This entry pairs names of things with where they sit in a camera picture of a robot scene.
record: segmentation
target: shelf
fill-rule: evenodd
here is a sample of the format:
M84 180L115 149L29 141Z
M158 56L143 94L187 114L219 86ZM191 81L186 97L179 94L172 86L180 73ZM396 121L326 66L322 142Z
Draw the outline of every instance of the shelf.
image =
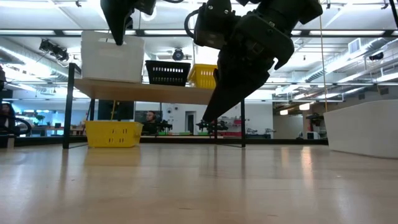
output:
M99 100L148 101L207 105L213 90L183 86L76 79L75 87Z

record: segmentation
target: white box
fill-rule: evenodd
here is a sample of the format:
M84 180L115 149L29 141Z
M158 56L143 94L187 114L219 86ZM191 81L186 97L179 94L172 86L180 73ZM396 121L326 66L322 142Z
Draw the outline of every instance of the white box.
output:
M82 78L142 82L142 38L125 35L124 43L118 46L112 34L83 31L81 39Z

